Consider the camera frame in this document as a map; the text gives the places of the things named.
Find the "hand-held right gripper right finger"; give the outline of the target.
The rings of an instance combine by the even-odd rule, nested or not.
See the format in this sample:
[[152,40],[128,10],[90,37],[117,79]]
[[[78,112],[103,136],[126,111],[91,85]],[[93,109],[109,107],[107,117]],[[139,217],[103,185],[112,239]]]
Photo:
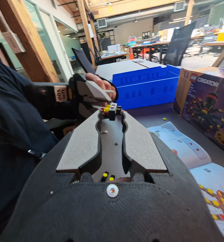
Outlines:
[[167,167],[150,131],[123,111],[122,166],[124,173],[166,173]]

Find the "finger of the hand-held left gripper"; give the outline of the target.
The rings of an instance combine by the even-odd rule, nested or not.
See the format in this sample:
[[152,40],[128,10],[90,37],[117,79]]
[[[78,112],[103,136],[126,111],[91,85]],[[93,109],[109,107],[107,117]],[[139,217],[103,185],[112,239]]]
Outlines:
[[91,94],[91,98],[96,101],[103,101],[103,102],[111,102],[112,99],[106,93],[107,90],[102,89],[98,84],[93,81],[86,81],[85,82],[89,93]]
[[101,111],[105,107],[105,102],[82,102],[78,105],[79,114],[85,119],[89,118],[96,111]]

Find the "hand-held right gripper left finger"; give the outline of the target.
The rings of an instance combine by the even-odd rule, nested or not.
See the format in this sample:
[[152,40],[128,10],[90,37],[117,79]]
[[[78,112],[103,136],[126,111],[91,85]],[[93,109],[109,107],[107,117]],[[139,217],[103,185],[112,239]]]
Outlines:
[[102,164],[101,112],[96,111],[72,132],[71,138],[56,168],[60,173],[90,173]]

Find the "small lego spider body assembly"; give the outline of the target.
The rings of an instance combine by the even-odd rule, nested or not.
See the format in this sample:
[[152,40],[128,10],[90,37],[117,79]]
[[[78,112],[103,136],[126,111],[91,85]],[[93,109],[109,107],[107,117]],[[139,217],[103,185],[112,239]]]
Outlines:
[[111,102],[110,104],[107,104],[105,107],[101,107],[100,111],[103,119],[115,121],[117,116],[121,116],[122,107],[119,106],[117,103]]

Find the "person's left forearm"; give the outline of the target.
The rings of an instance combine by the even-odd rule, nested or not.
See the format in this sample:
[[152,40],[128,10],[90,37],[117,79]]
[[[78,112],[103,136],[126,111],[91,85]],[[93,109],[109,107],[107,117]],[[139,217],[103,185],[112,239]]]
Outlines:
[[45,120],[77,119],[70,101],[56,103],[41,114],[25,97],[23,88],[30,80],[0,62],[0,128],[8,131],[32,151],[47,153],[59,141]]

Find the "lego instruction booklet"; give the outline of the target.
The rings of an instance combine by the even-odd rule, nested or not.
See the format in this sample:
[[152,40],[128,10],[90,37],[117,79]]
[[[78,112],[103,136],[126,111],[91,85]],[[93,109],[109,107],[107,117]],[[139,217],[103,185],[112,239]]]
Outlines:
[[212,163],[208,153],[171,122],[147,128],[158,136],[187,166],[224,236],[224,168]]

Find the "purple lego set box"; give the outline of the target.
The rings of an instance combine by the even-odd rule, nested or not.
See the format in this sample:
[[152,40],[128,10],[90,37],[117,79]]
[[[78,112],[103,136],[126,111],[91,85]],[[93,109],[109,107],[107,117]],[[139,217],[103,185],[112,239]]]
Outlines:
[[173,110],[224,150],[224,69],[181,68]]

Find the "person's left hand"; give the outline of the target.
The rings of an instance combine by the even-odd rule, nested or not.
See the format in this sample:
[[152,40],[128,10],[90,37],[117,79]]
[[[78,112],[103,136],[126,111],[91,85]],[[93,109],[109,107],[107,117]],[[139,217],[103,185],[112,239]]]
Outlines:
[[[92,73],[85,74],[85,77],[87,80],[95,82],[98,86],[100,86],[101,89],[113,91],[113,93],[108,93],[108,96],[111,98],[112,102],[116,100],[116,95],[117,95],[116,88],[112,86],[109,81],[102,80],[99,76]],[[106,105],[110,104],[110,102],[95,101],[95,102],[91,102],[90,104],[99,106],[99,107],[105,107]]]

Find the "dark office chair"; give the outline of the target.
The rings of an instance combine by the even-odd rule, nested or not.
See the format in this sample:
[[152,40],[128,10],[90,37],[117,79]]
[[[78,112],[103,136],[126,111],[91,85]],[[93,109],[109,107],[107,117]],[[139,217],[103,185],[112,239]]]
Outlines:
[[89,62],[84,50],[81,48],[77,50],[75,48],[71,48],[76,60],[80,63],[81,67],[84,69],[86,73],[95,74],[95,69],[93,68],[92,64]]

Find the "blue plastic bin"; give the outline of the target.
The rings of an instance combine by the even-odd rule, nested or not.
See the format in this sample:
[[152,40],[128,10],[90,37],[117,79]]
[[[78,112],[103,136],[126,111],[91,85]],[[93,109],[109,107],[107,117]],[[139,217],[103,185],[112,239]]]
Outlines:
[[174,102],[181,68],[172,65],[114,74],[123,110]]

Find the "wooden background desk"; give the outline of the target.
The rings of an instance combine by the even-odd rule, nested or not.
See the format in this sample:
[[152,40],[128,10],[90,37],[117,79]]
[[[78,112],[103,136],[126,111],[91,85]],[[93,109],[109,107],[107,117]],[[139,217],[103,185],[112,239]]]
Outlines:
[[169,44],[170,41],[158,41],[151,44],[136,44],[128,48],[129,57],[130,48],[133,48],[135,59],[147,60],[161,64],[163,62],[163,55],[165,55]]

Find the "black mesh office chair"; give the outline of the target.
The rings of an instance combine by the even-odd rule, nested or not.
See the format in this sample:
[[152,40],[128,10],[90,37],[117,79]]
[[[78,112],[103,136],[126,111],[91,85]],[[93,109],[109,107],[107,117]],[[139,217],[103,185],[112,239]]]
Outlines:
[[181,66],[183,55],[188,47],[191,35],[197,20],[189,25],[175,29],[171,38],[171,42],[166,50],[163,64],[172,66]]

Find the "wooden post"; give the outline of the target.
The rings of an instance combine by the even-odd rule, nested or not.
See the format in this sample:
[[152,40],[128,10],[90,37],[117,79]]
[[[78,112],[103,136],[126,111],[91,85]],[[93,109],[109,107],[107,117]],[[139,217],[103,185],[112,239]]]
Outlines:
[[0,32],[33,82],[59,82],[23,1],[0,0]]
[[87,10],[85,8],[85,1],[84,0],[77,0],[77,4],[78,4],[80,16],[81,16],[83,27],[84,27],[87,45],[88,45],[88,48],[90,48],[92,50],[92,52],[89,51],[90,56],[91,56],[91,60],[92,60],[92,66],[96,70],[97,69],[96,61],[95,61],[95,58],[93,56],[95,51],[94,51],[94,48],[93,48],[93,41],[92,41],[92,38],[90,37],[90,32],[89,32],[88,17],[87,17]]

